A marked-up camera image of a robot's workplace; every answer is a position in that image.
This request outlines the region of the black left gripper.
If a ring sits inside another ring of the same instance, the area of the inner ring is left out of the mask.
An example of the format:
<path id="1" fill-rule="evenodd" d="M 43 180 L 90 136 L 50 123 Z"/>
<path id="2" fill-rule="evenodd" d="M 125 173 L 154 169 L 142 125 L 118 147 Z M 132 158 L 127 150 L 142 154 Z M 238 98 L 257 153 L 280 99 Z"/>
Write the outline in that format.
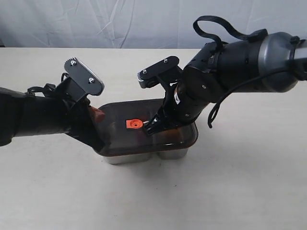
<path id="1" fill-rule="evenodd" d="M 68 103 L 68 115 L 71 127 L 67 135 L 94 150 L 102 150 L 105 143 L 97 130 L 98 123 L 105 118 L 105 113 L 90 105 L 90 100 L 73 79 L 62 79 L 56 87 L 56 93 Z"/>

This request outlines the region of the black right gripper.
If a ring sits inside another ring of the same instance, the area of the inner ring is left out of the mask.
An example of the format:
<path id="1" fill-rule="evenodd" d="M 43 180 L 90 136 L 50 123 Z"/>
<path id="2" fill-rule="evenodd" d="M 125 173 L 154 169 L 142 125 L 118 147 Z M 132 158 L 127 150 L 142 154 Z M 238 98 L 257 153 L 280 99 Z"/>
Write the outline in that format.
<path id="1" fill-rule="evenodd" d="M 177 117 L 177 104 L 174 92 L 177 84 L 172 85 L 165 91 L 165 97 L 156 114 L 144 125 L 143 130 L 147 135 L 153 135 L 163 131 L 183 127 L 189 122 L 180 121 Z"/>

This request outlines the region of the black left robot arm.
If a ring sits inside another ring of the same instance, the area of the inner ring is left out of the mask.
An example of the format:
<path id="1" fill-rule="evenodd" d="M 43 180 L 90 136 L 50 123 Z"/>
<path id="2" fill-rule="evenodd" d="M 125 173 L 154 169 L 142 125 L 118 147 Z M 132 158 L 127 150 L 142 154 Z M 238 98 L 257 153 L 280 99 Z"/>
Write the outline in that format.
<path id="1" fill-rule="evenodd" d="M 96 152 L 105 144 L 96 124 L 104 113 L 92 107 L 87 95 L 100 95 L 101 82 L 65 80 L 60 85 L 31 87 L 27 92 L 0 90 L 0 144 L 6 146 L 16 137 L 66 134 Z"/>

